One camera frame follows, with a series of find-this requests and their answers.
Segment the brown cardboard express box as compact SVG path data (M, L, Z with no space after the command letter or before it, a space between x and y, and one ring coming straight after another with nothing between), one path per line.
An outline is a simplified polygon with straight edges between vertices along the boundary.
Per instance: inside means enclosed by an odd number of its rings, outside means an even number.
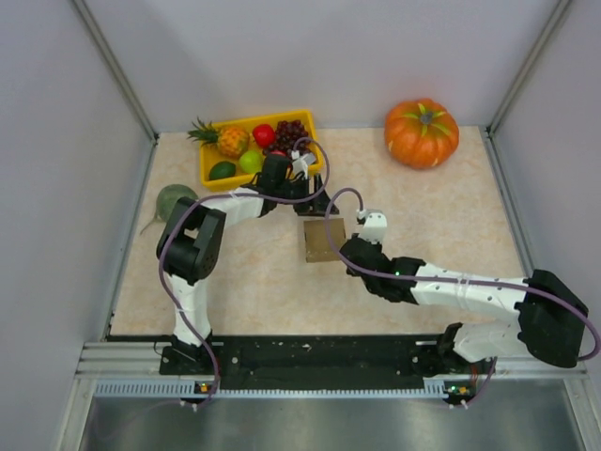
M345 222L343 218L330 219L329 225L331 238L337 249L347 241ZM311 220L303 223L305 260L307 263L333 262L339 259L332 250L327 238L326 223L324 220Z

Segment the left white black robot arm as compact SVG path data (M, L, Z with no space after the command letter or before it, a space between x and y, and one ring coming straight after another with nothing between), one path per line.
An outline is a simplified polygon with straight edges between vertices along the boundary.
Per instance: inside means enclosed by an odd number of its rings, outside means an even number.
M192 372L203 372L212 364L208 344L212 332L208 320L207 284L216 267L223 234L243 221L261 218L279 205L292 205L299 216L328 203L325 175L309 176L296 162L281 155L269 156L252 181L238 188L193 200L180 198L157 245L159 277L175 307L174 344L182 346L180 361Z

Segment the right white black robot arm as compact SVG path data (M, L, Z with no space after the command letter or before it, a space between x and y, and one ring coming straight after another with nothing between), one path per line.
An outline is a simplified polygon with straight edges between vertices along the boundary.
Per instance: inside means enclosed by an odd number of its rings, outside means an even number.
M537 269L514 279L451 272L419 258L388 258L381 245L358 236L340 253L347 274L391 303L453 307L490 318L453 323L438 338L439 362L449 371L525 354L560 368L577 365L588 308L553 272Z

